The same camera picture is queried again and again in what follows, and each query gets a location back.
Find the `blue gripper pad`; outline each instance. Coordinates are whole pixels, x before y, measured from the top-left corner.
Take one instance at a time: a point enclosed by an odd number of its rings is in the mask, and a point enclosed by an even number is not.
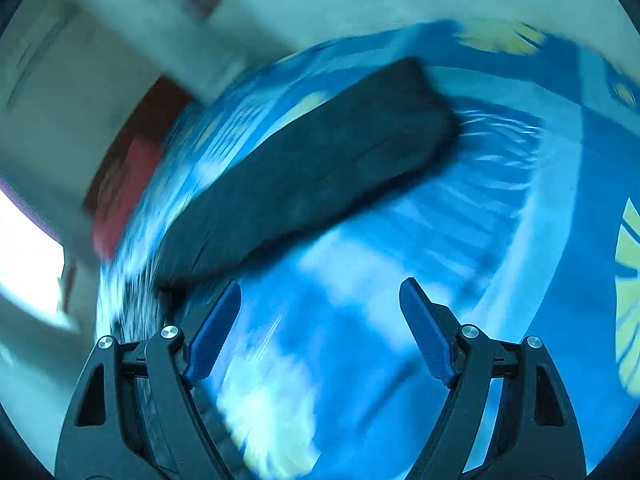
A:
[[[414,278],[407,278],[402,282],[400,310],[404,319],[414,335],[431,375],[440,379],[447,388],[452,388],[458,374],[453,367],[451,346],[460,324],[450,310],[450,316],[447,316],[438,309],[449,310],[442,305],[431,303]],[[442,322],[442,317],[446,317],[446,323]]]
[[[193,388],[198,381],[206,379],[211,374],[226,336],[238,316],[241,301],[239,283],[229,282],[189,345],[189,362],[182,374],[189,388]]]

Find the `window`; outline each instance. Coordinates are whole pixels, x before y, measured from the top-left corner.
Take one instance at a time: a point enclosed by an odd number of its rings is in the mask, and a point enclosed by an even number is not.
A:
[[[0,287],[41,312],[55,314],[64,265],[62,246],[0,191]]]

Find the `blue tablecloth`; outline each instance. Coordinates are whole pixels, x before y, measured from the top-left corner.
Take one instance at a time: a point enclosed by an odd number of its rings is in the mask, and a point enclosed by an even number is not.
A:
[[[415,276],[461,322],[545,342],[591,469],[640,399],[640,88],[523,24],[442,21],[332,41],[190,105],[102,270],[98,334],[186,204],[284,124],[405,56],[424,61],[462,117],[460,154],[241,278],[210,396],[262,479],[404,478],[447,393],[399,309],[399,285]],[[482,462],[497,386],[468,467]]]

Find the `metal screw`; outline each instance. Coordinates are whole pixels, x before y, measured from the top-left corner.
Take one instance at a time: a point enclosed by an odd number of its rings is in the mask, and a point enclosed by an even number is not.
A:
[[[542,341],[540,340],[539,337],[530,335],[529,337],[527,337],[527,344],[531,348],[540,348],[542,346]]]
[[[103,350],[106,350],[112,344],[113,344],[113,337],[111,337],[110,335],[106,335],[104,337],[101,337],[100,341],[98,341],[98,346],[100,348],[102,348]]]
[[[473,339],[478,337],[480,331],[473,325],[465,325],[462,327],[462,335],[464,337],[468,337],[469,339]]]
[[[178,332],[179,330],[177,326],[169,325],[169,326],[165,326],[162,329],[162,332],[160,333],[160,335],[165,339],[173,339],[178,335]]]

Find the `red object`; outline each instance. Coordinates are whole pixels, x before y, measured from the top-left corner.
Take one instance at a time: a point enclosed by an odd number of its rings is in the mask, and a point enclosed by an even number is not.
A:
[[[134,137],[126,158],[114,160],[100,183],[94,216],[94,249],[111,261],[129,218],[138,204],[164,150],[156,143]]]

